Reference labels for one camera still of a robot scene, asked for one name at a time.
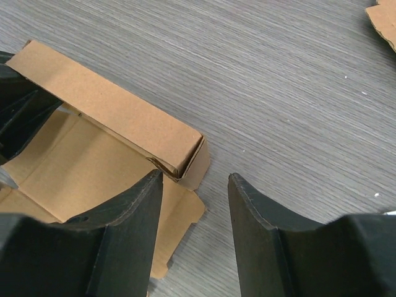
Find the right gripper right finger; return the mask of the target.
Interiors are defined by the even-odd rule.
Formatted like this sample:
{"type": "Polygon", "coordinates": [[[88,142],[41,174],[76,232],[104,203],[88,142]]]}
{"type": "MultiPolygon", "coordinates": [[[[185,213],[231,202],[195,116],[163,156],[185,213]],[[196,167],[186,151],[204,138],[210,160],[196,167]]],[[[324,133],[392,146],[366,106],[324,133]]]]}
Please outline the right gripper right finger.
{"type": "Polygon", "coordinates": [[[348,214],[322,224],[240,174],[228,178],[242,296],[394,296],[395,217],[348,214]]]}

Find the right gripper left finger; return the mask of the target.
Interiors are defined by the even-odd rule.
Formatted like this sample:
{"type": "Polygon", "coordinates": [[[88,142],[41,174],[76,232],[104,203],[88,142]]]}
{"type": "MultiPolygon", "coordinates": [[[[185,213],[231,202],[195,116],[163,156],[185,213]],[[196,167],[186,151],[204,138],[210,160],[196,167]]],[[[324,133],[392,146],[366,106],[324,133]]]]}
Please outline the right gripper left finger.
{"type": "Polygon", "coordinates": [[[145,296],[163,197],[163,175],[64,223],[1,215],[2,296],[145,296]]]}

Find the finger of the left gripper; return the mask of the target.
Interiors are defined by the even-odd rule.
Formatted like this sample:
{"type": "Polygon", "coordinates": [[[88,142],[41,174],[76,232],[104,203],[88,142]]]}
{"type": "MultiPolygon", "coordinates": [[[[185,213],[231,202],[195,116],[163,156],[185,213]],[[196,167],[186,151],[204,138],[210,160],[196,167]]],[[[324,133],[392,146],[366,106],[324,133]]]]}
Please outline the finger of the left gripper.
{"type": "Polygon", "coordinates": [[[30,143],[62,101],[6,65],[12,53],[1,52],[1,164],[30,143]]]}

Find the brown cardboard box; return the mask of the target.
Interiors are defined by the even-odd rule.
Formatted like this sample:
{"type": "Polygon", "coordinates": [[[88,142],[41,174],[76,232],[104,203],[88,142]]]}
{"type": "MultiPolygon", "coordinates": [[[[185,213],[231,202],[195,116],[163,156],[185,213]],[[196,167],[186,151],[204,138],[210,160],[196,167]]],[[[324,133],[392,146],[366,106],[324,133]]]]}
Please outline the brown cardboard box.
{"type": "Polygon", "coordinates": [[[61,106],[3,166],[17,188],[1,191],[1,211],[64,222],[158,168],[163,199],[151,275],[163,278],[184,234],[205,210],[196,194],[210,165],[205,137],[38,41],[28,41],[9,66],[61,106]]]}

